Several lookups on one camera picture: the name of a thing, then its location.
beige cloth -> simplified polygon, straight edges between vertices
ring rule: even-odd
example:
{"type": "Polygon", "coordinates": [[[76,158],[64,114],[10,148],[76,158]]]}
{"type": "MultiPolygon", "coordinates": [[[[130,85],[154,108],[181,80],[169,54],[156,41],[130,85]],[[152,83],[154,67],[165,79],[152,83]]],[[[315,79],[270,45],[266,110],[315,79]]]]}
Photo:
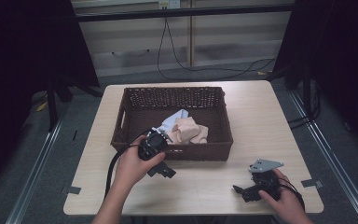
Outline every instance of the beige cloth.
{"type": "Polygon", "coordinates": [[[199,125],[192,117],[176,119],[171,131],[167,135],[173,144],[207,143],[208,128],[199,125]]]}

table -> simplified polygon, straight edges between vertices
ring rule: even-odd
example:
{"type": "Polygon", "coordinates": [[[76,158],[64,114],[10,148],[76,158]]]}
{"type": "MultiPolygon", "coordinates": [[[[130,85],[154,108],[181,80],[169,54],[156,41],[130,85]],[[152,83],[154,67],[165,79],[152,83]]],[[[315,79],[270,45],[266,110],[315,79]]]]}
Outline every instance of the table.
{"type": "Polygon", "coordinates": [[[274,214],[265,202],[246,203],[232,188],[255,184],[248,168],[257,159],[283,162],[280,170],[303,195],[307,213],[323,211],[317,189],[301,185],[300,181],[311,179],[310,173],[270,83],[226,81],[108,86],[72,184],[81,191],[68,194],[63,208],[65,214],[95,215],[98,212],[103,202],[107,169],[116,153],[110,142],[123,90],[148,86],[222,87],[234,144],[227,161],[166,161],[176,175],[172,179],[146,175],[132,189],[124,205],[124,216],[274,214]]]}

gray carpet floor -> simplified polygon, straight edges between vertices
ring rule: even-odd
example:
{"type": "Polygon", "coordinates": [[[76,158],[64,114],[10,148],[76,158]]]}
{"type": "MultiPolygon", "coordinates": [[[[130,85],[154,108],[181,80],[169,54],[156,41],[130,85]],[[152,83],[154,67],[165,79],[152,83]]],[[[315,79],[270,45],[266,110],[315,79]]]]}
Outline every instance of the gray carpet floor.
{"type": "MultiPolygon", "coordinates": [[[[255,68],[262,67],[266,62],[254,64],[255,68]]],[[[245,70],[248,63],[219,65],[220,68],[235,68],[245,70]]],[[[268,71],[270,64],[261,70],[268,71]]],[[[208,80],[257,80],[263,79],[256,72],[243,73],[222,70],[188,72],[183,69],[165,70],[164,76],[181,78],[191,81],[208,80]]],[[[108,85],[125,83],[157,83],[175,82],[178,79],[167,79],[159,72],[148,72],[125,76],[101,77],[100,91],[108,85]]],[[[273,80],[271,85],[275,90],[287,120],[300,117],[288,91],[283,85],[283,79],[273,80]]],[[[70,217],[63,211],[66,195],[62,188],[69,187],[75,175],[76,167],[86,144],[90,127],[97,112],[101,98],[87,95],[85,92],[71,89],[73,101],[63,118],[60,133],[48,155],[48,160],[39,181],[37,182],[32,200],[29,202],[21,223],[90,223],[93,217],[70,217]]],[[[325,135],[332,151],[337,155],[351,180],[358,188],[358,135],[349,132],[342,118],[333,105],[321,95],[321,114],[316,119],[325,135]]],[[[58,102],[59,110],[64,104],[58,102]]],[[[34,162],[39,155],[48,135],[48,111],[36,112],[35,105],[29,118],[24,123],[21,140],[13,157],[0,175],[0,223],[5,223],[7,217],[19,197],[22,187],[31,173],[34,162]]],[[[293,135],[310,170],[313,179],[321,180],[324,186],[318,189],[324,202],[321,214],[310,215],[315,223],[358,223],[358,214],[351,201],[340,186],[321,150],[313,139],[307,125],[293,129],[293,135]]],[[[231,223],[249,223],[248,217],[235,217],[231,223]]],[[[190,223],[193,217],[148,217],[148,223],[190,223]]]]}

brown basket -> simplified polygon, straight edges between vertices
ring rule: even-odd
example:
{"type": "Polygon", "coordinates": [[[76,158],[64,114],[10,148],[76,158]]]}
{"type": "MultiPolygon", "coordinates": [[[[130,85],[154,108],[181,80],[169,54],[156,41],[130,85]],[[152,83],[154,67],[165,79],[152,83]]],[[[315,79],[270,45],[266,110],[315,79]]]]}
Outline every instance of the brown basket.
{"type": "Polygon", "coordinates": [[[180,109],[209,128],[208,143],[168,145],[166,160],[226,161],[233,139],[224,92],[220,87],[126,88],[118,111],[112,146],[119,150],[143,131],[159,127],[180,109]]]}

